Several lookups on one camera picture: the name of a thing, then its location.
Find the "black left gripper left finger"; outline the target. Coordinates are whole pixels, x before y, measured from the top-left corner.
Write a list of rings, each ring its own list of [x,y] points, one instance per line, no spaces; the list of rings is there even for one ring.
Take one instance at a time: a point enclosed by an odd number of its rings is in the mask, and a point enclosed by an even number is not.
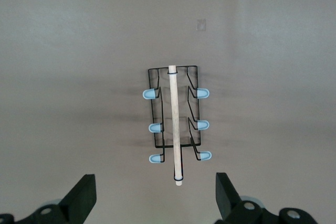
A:
[[[96,177],[86,174],[59,203],[42,206],[19,221],[1,214],[1,223],[84,223],[96,202]]]

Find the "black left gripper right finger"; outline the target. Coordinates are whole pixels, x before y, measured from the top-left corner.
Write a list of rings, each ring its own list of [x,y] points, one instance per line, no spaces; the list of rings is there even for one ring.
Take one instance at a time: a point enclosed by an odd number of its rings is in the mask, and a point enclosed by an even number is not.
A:
[[[283,208],[275,215],[250,199],[241,199],[226,173],[216,174],[216,203],[222,217],[216,223],[316,223],[302,209]]]

